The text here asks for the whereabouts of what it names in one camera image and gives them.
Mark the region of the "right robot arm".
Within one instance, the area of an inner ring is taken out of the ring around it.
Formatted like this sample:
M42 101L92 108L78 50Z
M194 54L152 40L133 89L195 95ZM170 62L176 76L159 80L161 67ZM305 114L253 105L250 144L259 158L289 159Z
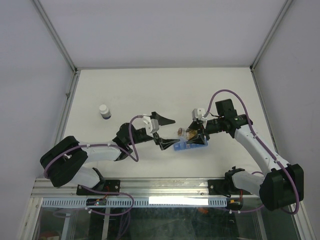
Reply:
M208 119L203 108L192 110L192 123L188 129L194 136L188 144L205 145L212 134L225 132L241 144L259 166L261 173L255 175L243 168L233 167L224 174L223 182L216 192L230 197L241 190L258 196L262 204L274 211L304 199L304 171L299 164L290 164L259 137L253 122L246 113L239 115L231 99L215 104L218 116Z

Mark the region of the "clear bottle orange pills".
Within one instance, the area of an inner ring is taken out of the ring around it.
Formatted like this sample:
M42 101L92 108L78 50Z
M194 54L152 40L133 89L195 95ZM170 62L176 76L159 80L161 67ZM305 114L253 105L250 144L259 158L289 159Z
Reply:
M190 128L182 128L180 127L178 130L177 130L177 135L180 137L180 138L183 138L185 140L190 140L192 139L193 137L195 137L197 135L197 131L194 130L194 129L190 129Z

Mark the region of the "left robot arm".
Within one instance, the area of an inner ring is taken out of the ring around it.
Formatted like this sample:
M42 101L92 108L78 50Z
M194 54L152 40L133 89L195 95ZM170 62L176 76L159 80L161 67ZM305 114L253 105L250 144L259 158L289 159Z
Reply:
M123 123L114 139L105 143L84 143L73 135L65 137L39 160L43 175L56 188L67 183L87 187L93 194L100 194L105 188L104 177L98 169L88 168L90 162L118 162L131 158L140 160L137 144L154 142L163 151L179 142L178 139L164 139L158 134L162 126L175 124L175 120L153 111L150 115L136 115L130 122Z

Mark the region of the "blue weekly pill organizer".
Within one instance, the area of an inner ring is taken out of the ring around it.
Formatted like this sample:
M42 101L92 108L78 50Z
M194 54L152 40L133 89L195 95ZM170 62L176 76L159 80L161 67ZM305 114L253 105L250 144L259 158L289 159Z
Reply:
M173 144L174 151L184 151L208 146L208 141L205 139L205 144L187 143L187 139L179 137L179 142Z

